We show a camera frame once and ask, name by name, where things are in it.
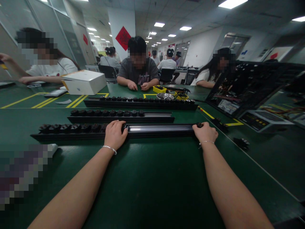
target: desk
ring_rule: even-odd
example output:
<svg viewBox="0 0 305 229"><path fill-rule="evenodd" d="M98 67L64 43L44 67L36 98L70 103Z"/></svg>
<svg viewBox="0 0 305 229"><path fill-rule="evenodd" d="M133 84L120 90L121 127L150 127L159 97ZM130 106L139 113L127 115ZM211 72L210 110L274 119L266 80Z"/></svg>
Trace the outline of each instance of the desk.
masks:
<svg viewBox="0 0 305 229"><path fill-rule="evenodd" d="M182 87L191 90L191 99L204 100L209 93L206 88ZM50 92L55 86L49 85L44 89ZM155 94L152 89L144 93L141 90L135 92L115 84L108 84L100 93L104 94L96 96L107 93L109 96L122 97ZM0 90L0 104L3 107L31 95L28 88L17 84ZM80 102L73 106L87 109L83 97L66 94L57 101L71 99L74 102L79 99ZM44 100L43 96L33 96L0 109L1 144L39 144L30 134L38 133L41 124L69 123L67 116L73 106L66 108L69 105L51 102L41 108L31 108ZM199 105L209 115L221 118L223 123L235 122L206 104ZM175 123L209 121L209 115L205 112L173 111L173 116L176 117ZM233 137L249 140L250 150L247 153L242 151L231 141ZM11 206L14 211L3 213L3 228L26 228L94 156L103 145L103 140L56 143L60 149L54 154L48 170L43 172L43 177L33 186L33 191L23 199L16 200L15 206ZM295 148L304 148L304 144L295 144L291 138L285 140L279 135L262 136L241 125L230 127L227 135L219 131L216 145L272 223L305 213L301 204L262 168L270 167L272 163L284 164L287 160L282 156L278 160L268 158L269 150L276 149L279 155L292 154ZM293 179L288 174L289 170L285 171L287 173L283 173L282 183ZM209 191L202 151L198 150L198 142L193 137L129 139L109 163L83 228L157 228L160 225L164 228L224 228Z"/></svg>

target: black chair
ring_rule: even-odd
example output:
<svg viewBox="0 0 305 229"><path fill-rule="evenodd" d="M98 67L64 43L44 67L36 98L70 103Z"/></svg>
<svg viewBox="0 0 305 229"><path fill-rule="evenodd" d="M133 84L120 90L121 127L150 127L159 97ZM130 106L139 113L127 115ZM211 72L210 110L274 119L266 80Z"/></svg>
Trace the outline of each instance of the black chair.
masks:
<svg viewBox="0 0 305 229"><path fill-rule="evenodd" d="M114 67L98 65L98 69L101 73L105 74L107 83L117 83L117 72Z"/></svg>
<svg viewBox="0 0 305 229"><path fill-rule="evenodd" d="M160 74L160 82L163 82L163 84L166 84L173 79L173 74L174 74L174 69L169 69L169 68L163 68L161 70Z"/></svg>

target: white box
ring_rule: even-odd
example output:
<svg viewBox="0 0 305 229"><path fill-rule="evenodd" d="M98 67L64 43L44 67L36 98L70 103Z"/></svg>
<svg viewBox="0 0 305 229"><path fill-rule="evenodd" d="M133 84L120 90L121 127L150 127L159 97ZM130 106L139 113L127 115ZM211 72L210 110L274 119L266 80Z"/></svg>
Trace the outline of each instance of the white box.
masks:
<svg viewBox="0 0 305 229"><path fill-rule="evenodd" d="M103 73L81 70L62 76L64 86L70 94L95 95L106 85Z"/></svg>

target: red diamond sign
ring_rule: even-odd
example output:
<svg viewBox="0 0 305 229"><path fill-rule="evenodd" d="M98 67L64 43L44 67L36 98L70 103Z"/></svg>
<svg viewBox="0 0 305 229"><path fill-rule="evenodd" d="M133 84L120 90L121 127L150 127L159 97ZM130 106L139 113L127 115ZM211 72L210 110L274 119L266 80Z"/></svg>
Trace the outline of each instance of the red diamond sign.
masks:
<svg viewBox="0 0 305 229"><path fill-rule="evenodd" d="M129 41L130 38L131 38L131 36L129 35L129 33L127 32L125 27L123 26L115 39L118 41L118 43L126 51L127 48L128 48L128 41Z"/></svg>

